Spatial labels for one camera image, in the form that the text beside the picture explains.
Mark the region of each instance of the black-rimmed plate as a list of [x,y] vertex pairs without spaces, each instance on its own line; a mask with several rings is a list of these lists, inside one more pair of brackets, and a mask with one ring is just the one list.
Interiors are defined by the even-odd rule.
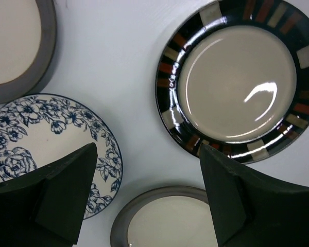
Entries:
[[205,6],[167,43],[156,101],[194,156],[203,144],[241,163],[276,154],[309,125],[309,18],[281,0]]
[[[3,27],[11,27],[16,25],[19,31],[13,29],[15,30],[14,33],[16,33],[16,35],[20,35],[20,37],[18,37],[19,39],[12,39],[10,42],[5,42],[5,37],[10,37],[12,34],[7,35],[5,34],[7,30],[0,30],[0,39],[2,39],[2,43],[4,43],[0,47],[2,49],[4,49],[4,47],[6,48],[4,49],[4,54],[2,54],[2,56],[5,56],[4,61],[7,60],[9,50],[14,51],[18,49],[18,47],[26,49],[26,52],[20,52],[13,59],[11,59],[9,64],[4,64],[7,67],[7,69],[5,68],[6,70],[11,70],[7,71],[7,74],[11,73],[11,76],[0,77],[0,103],[6,103],[17,99],[34,89],[46,73],[52,60],[56,45],[57,33],[54,2],[52,0],[34,0],[34,2],[35,4],[32,1],[21,1],[18,3],[14,2],[14,7],[12,7],[12,2],[9,3],[8,1],[0,1],[0,11],[7,15],[7,20],[1,20],[2,16],[0,16],[0,25]],[[29,11],[32,12],[30,13],[30,16],[21,16],[20,14],[17,14],[18,11],[28,11],[25,9],[26,7],[30,7]],[[18,18],[22,18],[22,20],[18,20],[18,22],[14,21],[14,19]],[[39,45],[36,47],[38,50],[35,50],[33,47],[31,51],[31,47],[28,49],[26,43],[29,41],[29,39],[32,39],[34,42],[36,42],[36,38],[28,37],[25,35],[30,33],[22,24],[28,23],[34,18],[40,18],[41,30],[39,30]],[[29,63],[24,64],[24,66],[16,69],[16,71],[13,72],[15,69],[14,67],[19,67],[19,64],[25,59],[27,59]]]

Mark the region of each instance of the plate center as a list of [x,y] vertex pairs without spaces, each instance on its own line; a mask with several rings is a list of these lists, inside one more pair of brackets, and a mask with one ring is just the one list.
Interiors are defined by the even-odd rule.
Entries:
[[0,0],[0,84],[16,79],[30,67],[40,39],[36,1]]
[[284,43],[252,26],[219,30],[193,49],[179,79],[179,101],[192,125],[224,142],[270,131],[288,110],[296,68]]

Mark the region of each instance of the ceramic plate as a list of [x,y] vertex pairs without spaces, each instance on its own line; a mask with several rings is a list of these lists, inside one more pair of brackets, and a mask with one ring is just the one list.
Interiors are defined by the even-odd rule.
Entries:
[[111,229],[111,247],[130,247],[128,227],[135,214],[148,203],[172,196],[190,197],[208,204],[206,191],[187,186],[168,186],[147,191],[131,200],[117,215]]
[[156,100],[172,138],[199,155],[211,145],[259,161],[309,125],[309,18],[281,0],[221,0],[167,43]]
[[52,60],[56,32],[53,1],[0,1],[0,103],[36,87]]
[[63,96],[25,96],[0,109],[0,182],[19,177],[94,142],[98,160],[84,218],[106,208],[123,175],[118,143],[84,105]]

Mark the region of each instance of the striped rim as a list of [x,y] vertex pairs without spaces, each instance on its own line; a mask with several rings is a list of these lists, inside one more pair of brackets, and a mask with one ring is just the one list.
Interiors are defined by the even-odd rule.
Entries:
[[[178,80],[193,48],[220,29],[249,25],[277,36],[290,51],[297,71],[293,101],[270,132],[256,140],[227,144],[195,129],[179,103]],[[202,145],[211,145],[241,163],[268,158],[292,143],[309,125],[309,18],[282,0],[221,0],[194,13],[167,43],[159,62],[156,101],[161,119],[173,139],[199,156]]]

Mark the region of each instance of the white surface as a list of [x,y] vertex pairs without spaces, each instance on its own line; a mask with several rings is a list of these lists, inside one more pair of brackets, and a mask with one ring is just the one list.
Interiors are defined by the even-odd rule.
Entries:
[[180,74],[179,100],[200,132],[245,142],[277,125],[296,85],[293,57],[279,38],[258,27],[234,26],[192,50]]
[[190,197],[163,197],[142,207],[128,228],[131,247],[217,247],[208,204]]
[[41,39],[34,0],[0,0],[0,84],[23,74],[35,59]]
[[[199,160],[166,132],[155,73],[174,30],[208,0],[56,0],[59,63],[44,92],[74,98],[114,133],[123,183],[102,213],[83,222],[78,246],[109,247],[114,218],[132,198],[164,185],[204,188]],[[309,0],[289,0],[309,16]],[[289,148],[251,167],[309,186],[309,127]]]

